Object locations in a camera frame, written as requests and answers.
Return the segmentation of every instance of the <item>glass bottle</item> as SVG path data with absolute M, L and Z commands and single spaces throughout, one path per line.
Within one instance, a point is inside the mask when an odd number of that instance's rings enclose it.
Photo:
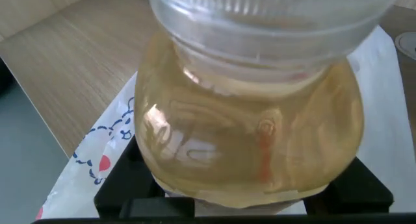
M 150 1 L 163 27 L 138 69 L 135 125 L 162 188 L 244 208 L 319 193 L 349 165 L 363 111 L 346 55 L 392 0 L 359 0 L 346 23 L 308 0 Z

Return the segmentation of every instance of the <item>wood grain surface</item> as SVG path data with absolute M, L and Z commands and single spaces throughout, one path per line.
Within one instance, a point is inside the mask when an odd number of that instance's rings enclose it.
M 78 0 L 0 0 L 0 41 Z
M 394 6 L 380 23 L 382 28 L 394 40 L 403 32 L 416 32 L 416 10 Z M 398 63 L 402 74 L 404 95 L 408 108 L 413 146 L 416 145 L 416 60 L 397 50 Z
M 0 56 L 71 155 L 156 29 L 148 0 L 82 0 L 1 42 Z

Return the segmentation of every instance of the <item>blue outline drawing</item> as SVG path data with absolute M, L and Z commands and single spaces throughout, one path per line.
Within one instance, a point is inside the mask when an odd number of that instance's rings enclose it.
M 116 121 L 115 121 L 115 122 L 111 125 L 111 127 L 106 127 L 106 126 L 98 126 L 97 128 L 91 128 L 85 136 L 87 136 L 87 135 L 88 135 L 88 134 L 90 134 L 91 132 L 94 132 L 94 131 L 102 131 L 102 130 L 104 130 L 104 131 L 109 131 L 109 136 L 111 136 L 112 132 L 114 131 L 114 127 L 115 127 L 117 124 L 122 123 L 122 122 L 123 122 L 123 120 L 124 120 L 124 117 L 126 117 L 127 115 L 129 115 L 129 114 L 133 113 L 133 111 L 134 111 L 134 110 L 133 110 L 133 100 L 134 100 L 134 99 L 135 99 L 134 97 L 131 97 L 131 98 L 128 100 L 128 102 L 127 102 L 127 111 L 126 111 L 126 112 L 124 112 L 124 113 L 122 114 L 122 118 L 121 118 L 121 119 L 117 119 L 117 120 L 116 120 Z M 130 122 L 131 122 L 131 119 L 130 119 L 130 118 L 126 118 L 126 121 L 124 122 L 124 124 L 130 124 Z M 130 139 L 131 139 L 131 137 L 133 136 L 133 135 L 131 134 L 130 130 L 128 130 L 127 132 L 125 132 L 125 131 L 121 130 L 121 131 L 120 131 L 120 134 L 122 135 L 122 139 L 123 139 L 123 140 L 130 140 Z M 92 167 L 92 161 L 91 161 L 91 159 L 90 159 L 90 160 L 87 160 L 87 161 L 80 160 L 80 159 L 78 159 L 78 155 L 77 155 L 77 153 L 76 153 L 76 152 L 74 152 L 74 153 L 72 154 L 72 157 L 76 158 L 75 163 L 80 164 L 80 165 L 86 164 L 86 165 L 88 165 L 89 167 Z M 102 182 L 103 180 L 105 180 L 105 179 L 106 179 L 106 178 L 97 178 L 97 177 L 96 177 L 96 175 L 94 174 L 94 172 L 92 171 L 92 168 L 90 168 L 90 170 L 88 171 L 88 173 L 89 173 L 90 177 L 94 179 L 94 184 L 95 184 L 95 185 L 101 184 L 101 182 Z

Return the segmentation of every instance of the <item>red heart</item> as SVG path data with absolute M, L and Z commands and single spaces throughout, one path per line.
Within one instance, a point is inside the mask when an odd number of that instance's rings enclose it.
M 44 207 L 40 207 L 38 215 L 36 215 L 36 220 L 42 218 L 42 214 L 44 213 Z
M 98 171 L 104 171 L 106 169 L 109 169 L 110 166 L 110 159 L 107 156 L 103 155 L 103 157 L 101 157 L 101 161 L 99 161 Z

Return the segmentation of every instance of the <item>yellow liquid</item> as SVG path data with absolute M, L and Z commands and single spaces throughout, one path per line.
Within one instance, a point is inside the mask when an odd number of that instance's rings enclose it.
M 322 191 L 355 157 L 363 130 L 346 60 L 285 97 L 198 84 L 169 37 L 149 45 L 136 84 L 136 138 L 171 192 L 244 208 Z

